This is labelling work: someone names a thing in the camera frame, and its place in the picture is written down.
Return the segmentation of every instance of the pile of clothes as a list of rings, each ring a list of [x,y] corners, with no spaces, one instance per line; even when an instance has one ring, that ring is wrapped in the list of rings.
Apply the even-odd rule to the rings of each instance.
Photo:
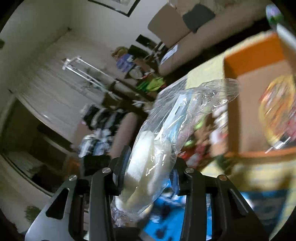
[[[127,111],[123,109],[110,111],[106,108],[100,109],[95,105],[86,105],[81,110],[81,115],[85,124],[94,133],[83,138],[78,156],[83,158],[86,155],[107,155],[119,125],[126,114]]]

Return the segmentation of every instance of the picture frame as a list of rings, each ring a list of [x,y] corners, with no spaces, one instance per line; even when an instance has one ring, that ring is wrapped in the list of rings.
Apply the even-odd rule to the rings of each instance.
[[[140,0],[88,0],[130,17]]]

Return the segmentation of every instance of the open box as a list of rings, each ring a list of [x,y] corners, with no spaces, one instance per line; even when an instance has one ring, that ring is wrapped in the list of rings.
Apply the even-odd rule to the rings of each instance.
[[[266,153],[270,145],[258,117],[259,99],[265,89],[275,78],[295,74],[295,65],[295,53],[276,34],[225,57],[225,77],[240,82],[239,96],[228,105],[229,156],[258,158],[296,153],[296,147]]]

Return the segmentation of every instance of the white wall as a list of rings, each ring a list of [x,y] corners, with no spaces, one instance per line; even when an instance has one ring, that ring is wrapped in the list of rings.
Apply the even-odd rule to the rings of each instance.
[[[0,112],[9,97],[11,79],[41,50],[64,34],[69,26],[71,0],[25,0],[13,13],[0,38]]]
[[[74,32],[106,44],[115,49],[131,44],[144,48],[136,42],[142,34],[159,42],[148,24],[167,0],[140,0],[130,17],[87,0],[73,0],[71,28]]]

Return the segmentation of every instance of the silver bolt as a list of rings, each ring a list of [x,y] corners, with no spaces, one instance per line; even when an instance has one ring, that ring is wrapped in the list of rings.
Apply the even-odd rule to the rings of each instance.
[[[108,167],[104,167],[102,170],[103,173],[109,173],[110,171],[111,171],[111,169]]]
[[[194,172],[194,169],[192,167],[188,167],[188,168],[185,169],[185,171],[187,173],[193,173]]]
[[[219,179],[223,182],[227,181],[227,177],[225,175],[220,175]]]
[[[75,181],[76,179],[77,179],[77,176],[76,175],[69,176],[69,180],[70,181]]]

